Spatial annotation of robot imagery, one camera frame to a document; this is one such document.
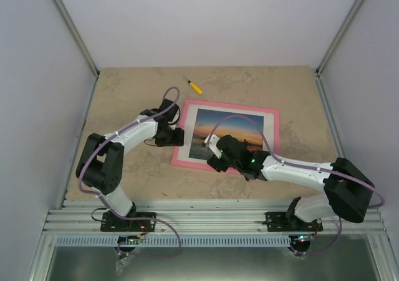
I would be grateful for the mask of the pink wooden picture frame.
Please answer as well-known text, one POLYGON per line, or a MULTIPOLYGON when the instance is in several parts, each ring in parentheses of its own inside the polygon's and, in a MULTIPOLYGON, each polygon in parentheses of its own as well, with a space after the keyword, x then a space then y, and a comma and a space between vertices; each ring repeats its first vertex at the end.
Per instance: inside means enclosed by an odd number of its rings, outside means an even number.
MULTIPOLYGON (((176 147, 173 152, 171 164, 173 166, 185 167, 190 169, 199 169, 202 171, 212 171, 206 161, 193 160, 188 157, 190 150, 190 142, 193 129, 188 126, 188 117, 195 115, 197 109, 207 110, 218 110, 223 112, 231 112, 233 115, 245 116, 247 115, 259 115, 264 117, 263 128, 256 127, 257 131, 262 132, 266 137, 269 146, 273 152, 279 152, 279 129, 280 129, 280 112, 274 108, 263 108, 263 107, 252 107, 248 105, 238 105, 232 103, 221 103, 221 102, 207 102, 202 100, 187 99, 184 107, 181 111, 181 118, 179 121, 179 127, 185 131, 184 145, 182 147, 176 147)), ((267 146, 263 144, 264 151, 267 150, 267 146)))

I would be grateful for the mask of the sunset photo with white mat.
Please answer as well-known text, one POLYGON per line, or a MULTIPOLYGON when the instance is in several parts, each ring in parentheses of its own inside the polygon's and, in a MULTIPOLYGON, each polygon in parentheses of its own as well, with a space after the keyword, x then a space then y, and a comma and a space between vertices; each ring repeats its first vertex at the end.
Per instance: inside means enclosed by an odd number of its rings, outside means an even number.
MULTIPOLYGON (((232 115, 231 112, 199 108, 195 115, 188 117, 188 126, 193 129, 188 157, 193 160, 206 161, 212 156, 212 152, 204 147, 205 139, 217 123, 232 115)), ((232 117, 222 122, 214 134, 220 138, 231 135, 240 142, 248 142, 248 149, 251 151, 262 150, 264 142, 256 127, 263 128, 264 117, 247 114, 245 117, 251 121, 241 117, 232 117)))

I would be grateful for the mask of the yellow handled screwdriver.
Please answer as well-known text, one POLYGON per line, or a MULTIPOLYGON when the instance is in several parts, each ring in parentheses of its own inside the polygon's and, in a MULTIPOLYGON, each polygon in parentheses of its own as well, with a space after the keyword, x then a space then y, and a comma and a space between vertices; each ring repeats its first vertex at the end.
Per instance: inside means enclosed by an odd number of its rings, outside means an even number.
POLYGON ((190 79, 186 78, 185 76, 183 76, 183 78, 186 80, 187 84, 199 95, 203 94, 202 89, 200 89, 197 84, 195 84, 194 82, 192 82, 190 79))

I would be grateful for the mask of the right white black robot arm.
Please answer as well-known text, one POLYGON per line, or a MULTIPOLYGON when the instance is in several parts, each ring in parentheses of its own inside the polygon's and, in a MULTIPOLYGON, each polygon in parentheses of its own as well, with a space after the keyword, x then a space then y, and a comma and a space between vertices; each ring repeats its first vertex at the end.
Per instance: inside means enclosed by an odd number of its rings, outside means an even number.
POLYGON ((269 231, 322 230, 320 219, 332 216, 363 222, 374 185, 351 161, 308 163, 250 151, 248 145, 231 135, 209 135, 204 141, 212 153, 207 164, 217 172, 234 169, 248 181, 285 181, 318 191, 315 196, 294 198, 285 212, 266 213, 269 231))

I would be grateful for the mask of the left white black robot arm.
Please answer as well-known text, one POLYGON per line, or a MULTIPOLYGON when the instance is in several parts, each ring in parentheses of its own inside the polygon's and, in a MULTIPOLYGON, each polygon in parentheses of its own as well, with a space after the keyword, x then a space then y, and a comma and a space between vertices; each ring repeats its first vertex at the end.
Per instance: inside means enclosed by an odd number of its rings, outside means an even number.
POLYGON ((121 186, 124 156, 138 144, 154 140, 156 147, 183 146, 185 132, 176 127, 179 106, 163 99, 158 108, 142 111, 134 122, 114 133, 88 136, 80 156, 76 177, 80 186, 103 203, 102 232, 141 232, 155 230, 156 214, 138 212, 121 186))

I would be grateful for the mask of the clear plastic bag scrap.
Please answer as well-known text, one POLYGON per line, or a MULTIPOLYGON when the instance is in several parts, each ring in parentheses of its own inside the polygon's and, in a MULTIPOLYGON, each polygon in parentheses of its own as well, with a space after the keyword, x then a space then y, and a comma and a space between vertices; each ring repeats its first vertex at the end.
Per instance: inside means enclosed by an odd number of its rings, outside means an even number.
POLYGON ((115 273, 116 275, 121 275, 124 269, 126 269, 132 260, 135 258, 133 254, 119 254, 118 260, 115 263, 115 273))

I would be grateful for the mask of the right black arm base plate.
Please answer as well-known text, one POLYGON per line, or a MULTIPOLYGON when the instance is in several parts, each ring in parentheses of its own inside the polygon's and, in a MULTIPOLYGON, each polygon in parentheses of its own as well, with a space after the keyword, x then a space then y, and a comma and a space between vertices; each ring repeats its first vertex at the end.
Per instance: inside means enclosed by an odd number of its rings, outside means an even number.
POLYGON ((262 225, 265 225, 269 232, 319 232, 324 230, 320 219, 304 222, 295 216, 287 218, 285 212, 266 212, 262 225))

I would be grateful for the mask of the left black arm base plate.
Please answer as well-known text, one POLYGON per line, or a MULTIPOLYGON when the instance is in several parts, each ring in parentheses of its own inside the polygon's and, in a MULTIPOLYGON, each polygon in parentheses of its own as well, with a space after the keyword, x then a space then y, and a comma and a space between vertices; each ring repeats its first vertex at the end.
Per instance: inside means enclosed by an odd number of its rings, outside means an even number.
POLYGON ((111 212, 102 216, 100 230, 102 232, 140 232, 147 233, 155 230, 155 212, 138 212, 138 220, 121 219, 111 212))

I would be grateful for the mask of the aluminium mounting rail base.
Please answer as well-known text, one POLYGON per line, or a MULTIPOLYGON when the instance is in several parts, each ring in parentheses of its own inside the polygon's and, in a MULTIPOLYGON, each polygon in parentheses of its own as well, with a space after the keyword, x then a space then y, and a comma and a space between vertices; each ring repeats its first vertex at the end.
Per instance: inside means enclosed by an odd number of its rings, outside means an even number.
MULTIPOLYGON (((155 212, 181 235, 267 234, 265 213, 285 211, 289 202, 262 199, 137 200, 138 211, 155 212)), ((100 223, 91 214, 98 200, 66 200, 61 209, 50 210, 46 234, 98 234, 100 223)))

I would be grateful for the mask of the left aluminium corner post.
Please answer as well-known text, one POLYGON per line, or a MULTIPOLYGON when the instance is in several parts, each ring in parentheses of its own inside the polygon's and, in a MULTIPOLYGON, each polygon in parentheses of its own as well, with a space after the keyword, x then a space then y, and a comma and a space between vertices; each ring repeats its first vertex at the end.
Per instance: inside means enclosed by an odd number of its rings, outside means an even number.
POLYGON ((72 17, 70 16, 63 0, 52 0, 53 3, 55 4, 62 20, 66 24, 67 29, 69 30, 72 38, 74 39, 75 43, 77 44, 77 47, 79 48, 84 60, 86 61, 87 65, 89 66, 91 72, 93 73, 94 77, 97 79, 99 76, 99 69, 97 68, 87 46, 84 43, 83 38, 81 37, 78 29, 76 28, 76 25, 74 24, 74 21, 72 17))

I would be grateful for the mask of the aluminium corner post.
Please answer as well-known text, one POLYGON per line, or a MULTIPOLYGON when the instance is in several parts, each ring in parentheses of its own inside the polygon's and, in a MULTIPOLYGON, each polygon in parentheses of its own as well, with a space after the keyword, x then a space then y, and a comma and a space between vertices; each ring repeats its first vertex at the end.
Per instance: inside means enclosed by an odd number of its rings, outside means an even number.
POLYGON ((74 21, 72 17, 70 16, 63 0, 52 0, 53 3, 55 4, 62 20, 66 24, 67 29, 69 30, 72 38, 74 39, 75 43, 77 44, 77 47, 79 48, 84 60, 86 61, 87 65, 89 66, 91 72, 93 73, 94 77, 97 79, 99 76, 99 69, 97 68, 87 46, 84 43, 83 38, 81 37, 78 29, 76 28, 76 25, 74 24, 74 21))
POLYGON ((333 41, 330 43, 327 52, 324 54, 319 66, 315 69, 316 77, 320 78, 322 76, 323 71, 327 68, 366 1, 367 0, 355 0, 352 3, 344 21, 335 34, 333 41))

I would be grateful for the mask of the right aluminium corner post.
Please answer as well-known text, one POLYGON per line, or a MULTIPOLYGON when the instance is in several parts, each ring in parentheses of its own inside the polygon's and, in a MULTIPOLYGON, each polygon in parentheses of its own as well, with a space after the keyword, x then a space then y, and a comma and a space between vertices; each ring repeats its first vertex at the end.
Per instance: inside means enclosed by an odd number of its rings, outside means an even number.
POLYGON ((322 76, 323 71, 327 68, 366 1, 367 0, 355 0, 352 3, 344 21, 335 34, 333 41, 330 43, 327 52, 324 54, 319 66, 315 69, 316 77, 320 78, 322 76))

